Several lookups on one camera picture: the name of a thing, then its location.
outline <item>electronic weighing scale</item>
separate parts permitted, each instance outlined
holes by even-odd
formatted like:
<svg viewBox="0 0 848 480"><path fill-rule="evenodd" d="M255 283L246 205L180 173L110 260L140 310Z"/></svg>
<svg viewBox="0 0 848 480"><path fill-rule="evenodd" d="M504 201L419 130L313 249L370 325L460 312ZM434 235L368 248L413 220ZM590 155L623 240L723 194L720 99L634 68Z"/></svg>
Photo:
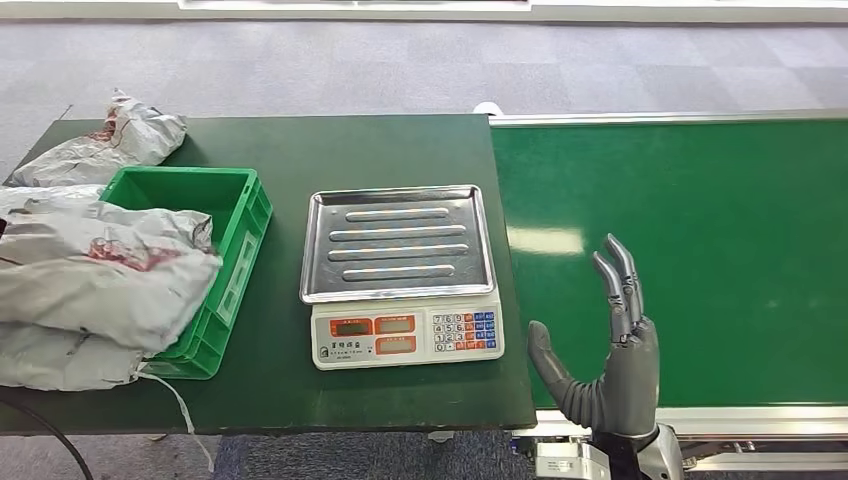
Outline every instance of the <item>electronic weighing scale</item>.
<svg viewBox="0 0 848 480"><path fill-rule="evenodd" d="M467 362L504 352L480 189L319 192L300 297L321 370Z"/></svg>

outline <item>green basket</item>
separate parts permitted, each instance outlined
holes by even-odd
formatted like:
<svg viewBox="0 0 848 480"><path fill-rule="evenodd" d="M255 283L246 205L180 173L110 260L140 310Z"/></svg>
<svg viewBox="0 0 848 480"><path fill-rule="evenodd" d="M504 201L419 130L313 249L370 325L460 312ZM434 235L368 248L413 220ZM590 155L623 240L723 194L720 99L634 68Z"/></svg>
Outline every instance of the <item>green basket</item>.
<svg viewBox="0 0 848 480"><path fill-rule="evenodd" d="M127 167L112 178L100 200L130 210L195 210L212 216L212 245L223 265L177 342L145 367L166 378L211 378L221 366L273 210L256 171Z"/></svg>

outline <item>robotic hand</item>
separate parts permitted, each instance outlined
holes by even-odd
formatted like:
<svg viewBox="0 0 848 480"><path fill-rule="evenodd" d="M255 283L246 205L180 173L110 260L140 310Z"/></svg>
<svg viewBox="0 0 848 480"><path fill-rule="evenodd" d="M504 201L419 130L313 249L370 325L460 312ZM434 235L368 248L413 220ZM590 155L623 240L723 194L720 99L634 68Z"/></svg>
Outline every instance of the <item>robotic hand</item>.
<svg viewBox="0 0 848 480"><path fill-rule="evenodd" d="M615 237L604 242L615 266L592 255L610 306L610 350L600 378L579 382L551 349L547 327L531 321L527 350L557 406L567 419L592 429L591 444L618 471L641 472L652 480L682 480L680 447L674 431L657 425L659 343L654 323L643 315L642 288L630 252Z"/></svg>

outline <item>metal tray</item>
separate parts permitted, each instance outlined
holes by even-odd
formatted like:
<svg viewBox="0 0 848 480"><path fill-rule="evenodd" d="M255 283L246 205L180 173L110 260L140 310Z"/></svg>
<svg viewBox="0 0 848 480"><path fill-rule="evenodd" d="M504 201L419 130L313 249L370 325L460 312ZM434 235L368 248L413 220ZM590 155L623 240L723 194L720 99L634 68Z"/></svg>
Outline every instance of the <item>metal tray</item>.
<svg viewBox="0 0 848 480"><path fill-rule="evenodd" d="M477 295L495 288L480 188L318 192L300 278L304 303Z"/></svg>

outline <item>crumpled bag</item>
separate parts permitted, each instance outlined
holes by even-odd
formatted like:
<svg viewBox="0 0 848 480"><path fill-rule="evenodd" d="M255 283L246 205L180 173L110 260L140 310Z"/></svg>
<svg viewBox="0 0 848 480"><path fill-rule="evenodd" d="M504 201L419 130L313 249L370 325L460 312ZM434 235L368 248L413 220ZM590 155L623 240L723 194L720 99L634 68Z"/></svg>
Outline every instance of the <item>crumpled bag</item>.
<svg viewBox="0 0 848 480"><path fill-rule="evenodd" d="M115 90L103 130L77 137L15 170L15 186L51 187L109 183L118 170L158 165L182 145L185 120Z"/></svg>
<svg viewBox="0 0 848 480"><path fill-rule="evenodd" d="M0 187L0 215L10 210L86 208L100 198L103 185Z"/></svg>
<svg viewBox="0 0 848 480"><path fill-rule="evenodd" d="M211 217L103 202L34 210L2 215L0 385L134 381L143 358L177 340L215 280Z"/></svg>

